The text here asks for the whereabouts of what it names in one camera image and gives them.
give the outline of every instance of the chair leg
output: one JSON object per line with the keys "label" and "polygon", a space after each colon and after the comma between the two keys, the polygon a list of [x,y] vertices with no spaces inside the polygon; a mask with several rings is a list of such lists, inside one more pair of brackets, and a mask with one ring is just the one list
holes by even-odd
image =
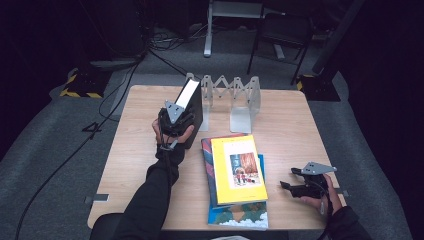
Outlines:
{"label": "chair leg", "polygon": [[247,67],[247,75],[250,74],[250,67],[252,66],[253,55],[255,54],[255,50],[258,49],[258,34],[255,36],[255,40],[253,42],[252,52],[250,53],[249,66]]}
{"label": "chair leg", "polygon": [[297,74],[299,72],[300,66],[302,65],[303,58],[306,55],[306,51],[308,50],[308,47],[309,47],[309,44],[306,45],[305,49],[303,49],[302,57],[300,58],[299,63],[297,64],[297,68],[296,68],[296,71],[294,72],[294,75],[293,75],[293,78],[290,82],[290,85],[293,85],[294,81],[296,81]]}

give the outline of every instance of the stack of books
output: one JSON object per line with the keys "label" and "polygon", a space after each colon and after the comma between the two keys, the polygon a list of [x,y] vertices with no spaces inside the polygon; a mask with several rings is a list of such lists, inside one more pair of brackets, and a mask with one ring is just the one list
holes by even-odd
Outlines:
{"label": "stack of books", "polygon": [[201,140],[209,184],[209,225],[266,230],[264,158],[253,135]]}

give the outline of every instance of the black sleeve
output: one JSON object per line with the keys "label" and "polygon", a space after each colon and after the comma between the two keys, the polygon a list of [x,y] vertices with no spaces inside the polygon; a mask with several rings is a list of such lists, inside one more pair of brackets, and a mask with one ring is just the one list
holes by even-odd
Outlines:
{"label": "black sleeve", "polygon": [[168,211],[169,170],[174,184],[179,176],[178,165],[183,161],[185,149],[177,144],[168,152],[170,169],[167,167],[165,151],[159,145],[158,161],[147,170],[146,181],[140,186],[128,204],[118,224],[113,239],[150,240],[157,239]]}
{"label": "black sleeve", "polygon": [[349,206],[342,207],[331,217],[328,234],[333,240],[372,239],[365,228],[359,223],[358,215]]}

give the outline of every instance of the illustration on book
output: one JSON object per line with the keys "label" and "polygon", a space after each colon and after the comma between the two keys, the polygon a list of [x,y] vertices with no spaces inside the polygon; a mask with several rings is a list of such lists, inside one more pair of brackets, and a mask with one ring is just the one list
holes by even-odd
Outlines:
{"label": "illustration on book", "polygon": [[266,230],[268,228],[266,202],[236,204],[218,209],[212,209],[210,205],[208,224]]}
{"label": "illustration on book", "polygon": [[253,152],[230,155],[231,173],[228,181],[231,187],[243,187],[260,184],[258,166]]}

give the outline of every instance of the gray carpet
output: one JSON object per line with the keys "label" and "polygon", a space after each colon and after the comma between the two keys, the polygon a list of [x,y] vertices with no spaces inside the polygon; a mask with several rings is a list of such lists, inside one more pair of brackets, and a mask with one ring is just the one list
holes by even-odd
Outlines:
{"label": "gray carpet", "polygon": [[[203,57],[204,38],[172,51],[156,53],[196,76],[213,79],[251,75],[260,77],[263,89],[292,89],[289,82],[294,66],[254,58],[252,74],[245,74],[253,32],[223,31],[214,35],[212,56]],[[310,49],[300,73],[311,73],[319,45]],[[13,239],[22,212],[30,198],[89,136],[81,130],[99,115],[109,114],[122,96],[122,83],[128,70],[113,73],[105,94],[109,98],[58,97],[63,86],[51,92],[52,101],[25,128],[0,162],[0,239]],[[133,84],[178,85],[178,72],[152,54],[137,68]],[[361,217],[361,223],[374,239],[411,239],[398,196],[382,173],[347,102],[348,90],[341,75],[334,84],[341,102],[309,102],[330,161],[338,168],[337,177],[347,190],[347,203]],[[119,115],[112,118],[119,120]],[[23,222],[19,239],[88,239],[90,206],[86,196],[96,193],[102,170],[117,128],[107,121],[87,144],[51,179],[40,192]],[[290,231],[290,239],[316,239],[320,231]]]}

